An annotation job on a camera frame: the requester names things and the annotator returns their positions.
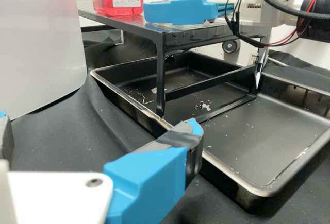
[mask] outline white plastic cover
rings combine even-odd
[[[0,10],[0,110],[13,119],[84,83],[76,0],[0,0]]]

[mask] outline black metal stand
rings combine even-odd
[[[156,44],[158,57],[156,114],[162,118],[164,117],[166,101],[181,98],[185,95],[210,88],[217,84],[237,80],[253,73],[255,68],[254,66],[243,67],[165,94],[164,62],[166,60],[166,53],[177,53],[180,50],[185,51],[199,46],[217,44],[236,39],[227,25],[216,22],[193,26],[172,26],[168,24],[155,25],[146,22],[141,15],[108,17],[97,14],[93,9],[91,0],[78,1],[78,12],[82,17],[148,38]],[[245,36],[253,38],[261,38],[267,33],[267,30],[252,26],[242,26],[240,31]],[[229,103],[228,107],[233,108],[240,105],[241,102],[242,100],[235,100],[234,103]],[[221,107],[219,110],[226,110],[226,106]]]

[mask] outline black tray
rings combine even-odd
[[[330,121],[274,98],[253,96],[253,74],[167,102],[165,118],[156,109],[156,58],[93,70],[105,95],[152,135],[196,117],[204,136],[201,173],[245,208],[259,207],[327,143]],[[195,53],[166,62],[166,91],[238,69]],[[237,103],[228,108],[228,103]],[[209,113],[219,115],[207,119]]]

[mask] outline screw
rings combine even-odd
[[[91,179],[86,183],[86,186],[89,188],[98,187],[103,183],[102,179]]]

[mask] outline red liquid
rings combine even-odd
[[[109,16],[141,14],[143,12],[143,0],[140,7],[122,7],[113,6],[112,0],[93,0],[93,6],[97,13]]]

